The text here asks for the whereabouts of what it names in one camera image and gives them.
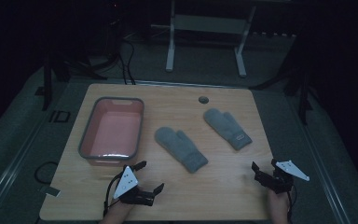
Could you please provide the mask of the black tripod stand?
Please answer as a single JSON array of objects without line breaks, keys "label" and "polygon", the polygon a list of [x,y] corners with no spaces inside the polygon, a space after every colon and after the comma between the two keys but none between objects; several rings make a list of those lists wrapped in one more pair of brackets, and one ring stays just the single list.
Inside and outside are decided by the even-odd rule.
[{"label": "black tripod stand", "polygon": [[44,66],[43,66],[43,86],[39,87],[36,90],[36,95],[42,96],[44,98],[44,103],[42,110],[47,111],[48,107],[52,100],[52,71],[53,71],[53,61],[56,63],[67,63],[69,66],[74,67],[78,71],[86,74],[88,77],[94,79],[104,79],[103,76],[100,76],[96,73],[97,70],[103,69],[109,66],[112,62],[107,61],[104,63],[99,63],[96,65],[84,65],[83,63],[77,62],[75,59],[70,58],[69,56],[61,53],[56,52],[54,54],[48,54],[44,59]]},{"label": "black tripod stand", "polygon": [[307,72],[301,72],[299,69],[290,69],[286,72],[280,72],[277,76],[255,86],[249,87],[249,90],[264,90],[284,79],[287,79],[287,83],[283,88],[283,93],[286,96],[295,96],[299,94],[298,100],[298,117],[300,121],[307,124],[307,111],[311,110],[311,106],[308,100],[309,86],[310,86],[310,74]]}]

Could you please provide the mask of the person's right hand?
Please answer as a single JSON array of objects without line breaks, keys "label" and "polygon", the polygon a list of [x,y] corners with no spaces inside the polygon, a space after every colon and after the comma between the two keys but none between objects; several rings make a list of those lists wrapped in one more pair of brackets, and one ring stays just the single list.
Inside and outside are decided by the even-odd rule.
[{"label": "person's right hand", "polygon": [[289,193],[275,193],[268,190],[268,214],[272,224],[289,224],[288,213],[290,211]]}]

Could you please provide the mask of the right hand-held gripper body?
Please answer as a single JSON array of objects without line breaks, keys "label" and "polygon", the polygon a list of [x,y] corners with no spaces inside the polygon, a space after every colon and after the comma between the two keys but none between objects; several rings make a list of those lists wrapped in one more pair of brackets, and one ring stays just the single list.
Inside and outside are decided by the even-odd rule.
[{"label": "right hand-held gripper body", "polygon": [[277,171],[272,175],[262,172],[255,174],[255,180],[263,187],[273,190],[275,193],[289,192],[294,185],[294,177],[310,181],[310,177],[302,172],[292,161],[278,161]]}]

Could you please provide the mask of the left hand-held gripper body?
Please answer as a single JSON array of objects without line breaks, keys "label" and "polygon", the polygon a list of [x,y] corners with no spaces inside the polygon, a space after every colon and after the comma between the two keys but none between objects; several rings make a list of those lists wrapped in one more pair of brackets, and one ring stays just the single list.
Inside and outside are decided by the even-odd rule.
[{"label": "left hand-held gripper body", "polygon": [[123,169],[113,193],[114,202],[152,206],[155,195],[152,192],[140,189],[139,181],[134,172],[135,169],[131,166],[126,166]]}]

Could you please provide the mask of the plain grey mitten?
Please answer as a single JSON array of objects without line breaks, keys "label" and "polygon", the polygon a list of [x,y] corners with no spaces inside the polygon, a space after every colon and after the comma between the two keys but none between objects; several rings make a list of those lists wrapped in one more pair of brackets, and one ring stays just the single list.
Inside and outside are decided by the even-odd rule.
[{"label": "plain grey mitten", "polygon": [[155,131],[155,140],[175,157],[191,174],[196,173],[209,161],[192,140],[181,130],[161,127]]}]

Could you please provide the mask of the pink basin with grey rim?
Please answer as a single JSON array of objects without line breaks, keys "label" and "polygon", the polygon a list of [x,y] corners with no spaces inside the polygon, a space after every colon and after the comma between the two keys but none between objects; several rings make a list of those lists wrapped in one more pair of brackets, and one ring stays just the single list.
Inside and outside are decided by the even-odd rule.
[{"label": "pink basin with grey rim", "polygon": [[79,155],[95,166],[134,164],[144,111],[145,104],[138,98],[99,98],[83,132]]}]

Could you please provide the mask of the grey mitten with cuff label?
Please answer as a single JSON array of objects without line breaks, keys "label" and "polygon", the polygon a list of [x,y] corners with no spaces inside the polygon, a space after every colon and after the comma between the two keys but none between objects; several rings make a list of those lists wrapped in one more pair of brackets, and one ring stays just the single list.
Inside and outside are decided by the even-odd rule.
[{"label": "grey mitten with cuff label", "polygon": [[253,142],[229,112],[222,113],[216,108],[211,108],[204,113],[203,117],[235,150],[241,150]]}]

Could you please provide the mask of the person's left hand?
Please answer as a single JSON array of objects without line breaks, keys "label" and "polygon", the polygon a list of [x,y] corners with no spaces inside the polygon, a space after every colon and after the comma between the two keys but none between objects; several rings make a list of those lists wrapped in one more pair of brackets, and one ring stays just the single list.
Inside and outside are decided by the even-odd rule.
[{"label": "person's left hand", "polygon": [[117,201],[98,224],[123,224],[133,208],[134,204]]}]

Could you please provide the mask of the black rectangular floor frame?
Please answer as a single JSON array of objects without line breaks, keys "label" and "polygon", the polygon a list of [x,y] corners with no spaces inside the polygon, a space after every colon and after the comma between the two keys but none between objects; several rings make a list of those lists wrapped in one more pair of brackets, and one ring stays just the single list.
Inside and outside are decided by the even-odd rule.
[{"label": "black rectangular floor frame", "polygon": [[66,123],[70,117],[71,113],[69,111],[54,110],[48,121],[53,123]]}]

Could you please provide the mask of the white metal stand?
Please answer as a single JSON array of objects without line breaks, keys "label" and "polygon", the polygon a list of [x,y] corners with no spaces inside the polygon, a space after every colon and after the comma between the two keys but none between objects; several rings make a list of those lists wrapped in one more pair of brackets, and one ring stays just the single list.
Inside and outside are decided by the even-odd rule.
[{"label": "white metal stand", "polygon": [[239,35],[241,40],[233,49],[239,77],[246,77],[247,71],[242,57],[251,25],[256,11],[256,6],[250,6],[245,19],[218,18],[199,15],[178,14],[175,10],[176,0],[170,1],[169,45],[166,58],[165,71],[172,72],[175,58],[175,32],[193,31],[204,33],[216,33],[225,35]]}]

